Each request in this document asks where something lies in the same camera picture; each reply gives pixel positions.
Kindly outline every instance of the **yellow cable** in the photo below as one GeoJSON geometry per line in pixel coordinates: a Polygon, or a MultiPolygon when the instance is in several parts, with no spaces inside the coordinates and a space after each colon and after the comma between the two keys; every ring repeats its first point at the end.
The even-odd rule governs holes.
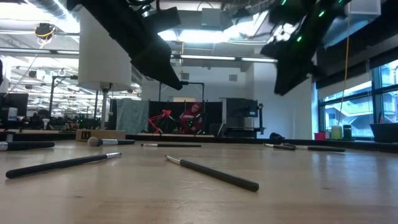
{"type": "Polygon", "coordinates": [[[44,45],[47,43],[47,39],[49,38],[49,36],[45,37],[45,40],[43,41],[43,44],[40,46],[40,49],[43,49],[44,45]]]}
{"type": "Polygon", "coordinates": [[[54,27],[48,34],[40,34],[40,35],[39,35],[39,34],[36,34],[36,36],[37,36],[37,37],[46,37],[46,36],[49,36],[49,35],[53,34],[54,31],[55,31],[55,27],[54,27]]]}
{"type": "Polygon", "coordinates": [[[343,102],[344,102],[344,92],[346,90],[346,81],[347,81],[347,74],[348,74],[348,53],[349,53],[349,26],[350,26],[350,16],[348,13],[348,25],[347,25],[347,47],[346,47],[346,67],[345,67],[345,74],[344,74],[344,84],[343,84],[343,96],[341,97],[341,105],[340,105],[340,114],[338,118],[338,123],[337,126],[340,125],[341,117],[342,117],[342,112],[341,110],[343,109],[343,102]]]}

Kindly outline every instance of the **white wall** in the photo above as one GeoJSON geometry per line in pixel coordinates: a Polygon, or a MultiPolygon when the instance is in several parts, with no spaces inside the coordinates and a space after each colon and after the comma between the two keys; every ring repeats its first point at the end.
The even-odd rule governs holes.
{"type": "Polygon", "coordinates": [[[313,105],[314,101],[317,102],[315,84],[308,79],[284,96],[275,95],[275,66],[270,63],[255,63],[252,66],[254,88],[250,88],[251,82],[246,83],[249,92],[247,96],[253,91],[254,99],[264,104],[262,115],[263,126],[266,128],[264,135],[258,134],[257,137],[269,138],[275,132],[287,139],[313,139],[313,129],[317,129],[318,122],[317,105],[313,105]]]}
{"type": "MultiPolygon", "coordinates": [[[[178,78],[180,79],[180,67],[174,68],[178,78]]],[[[202,68],[202,67],[185,67],[183,72],[190,74],[190,82],[205,83],[205,100],[221,101],[220,98],[245,98],[245,76],[239,68],[202,68]],[[229,75],[238,75],[237,82],[229,81],[229,75]]],[[[197,101],[201,101],[201,85],[184,86],[180,91],[171,87],[162,85],[161,101],[172,100],[173,97],[192,97],[197,101]]],[[[141,100],[159,99],[159,82],[144,81],[142,82],[141,100]]]]}
{"type": "MultiPolygon", "coordinates": [[[[179,75],[180,68],[175,68],[179,75]]],[[[315,84],[307,79],[285,96],[274,94],[276,69],[271,63],[254,63],[246,73],[238,68],[187,67],[184,72],[190,74],[190,82],[205,82],[205,100],[220,101],[220,98],[247,98],[264,104],[264,135],[258,138],[269,138],[273,132],[287,139],[313,139],[318,130],[318,95],[315,84]],[[238,74],[238,82],[230,82],[229,74],[238,74]]],[[[162,101],[170,97],[194,97],[201,100],[201,86],[185,86],[181,91],[162,85],[162,101]]],[[[155,100],[159,97],[159,82],[142,84],[142,100],[155,100]]]]}

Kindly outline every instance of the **computer screen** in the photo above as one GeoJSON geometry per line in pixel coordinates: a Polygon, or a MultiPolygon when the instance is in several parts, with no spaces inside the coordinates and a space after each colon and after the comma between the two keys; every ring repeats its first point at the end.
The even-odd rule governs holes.
{"type": "Polygon", "coordinates": [[[228,99],[227,113],[235,118],[257,118],[257,100],[228,99]]]}
{"type": "Polygon", "coordinates": [[[7,117],[11,107],[18,109],[17,116],[26,116],[28,97],[27,93],[0,93],[1,118],[7,117]]]}

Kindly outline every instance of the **wooden table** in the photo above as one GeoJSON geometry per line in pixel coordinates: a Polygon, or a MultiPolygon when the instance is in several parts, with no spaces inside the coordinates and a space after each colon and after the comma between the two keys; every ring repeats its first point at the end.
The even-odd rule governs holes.
{"type": "Polygon", "coordinates": [[[198,138],[213,138],[212,134],[156,134],[156,133],[138,133],[141,136],[167,136],[167,137],[198,137],[198,138]]]}
{"type": "Polygon", "coordinates": [[[0,153],[1,223],[396,223],[398,155],[273,151],[262,145],[0,153]],[[107,152],[120,158],[7,180],[9,169],[107,152]],[[180,156],[259,183],[257,193],[180,167],[180,156]]]}

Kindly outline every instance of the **red cup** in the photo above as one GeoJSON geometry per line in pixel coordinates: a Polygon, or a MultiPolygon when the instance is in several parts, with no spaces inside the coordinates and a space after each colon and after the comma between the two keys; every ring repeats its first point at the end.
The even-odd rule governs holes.
{"type": "Polygon", "coordinates": [[[315,140],[326,140],[326,133],[314,133],[315,140]]]}

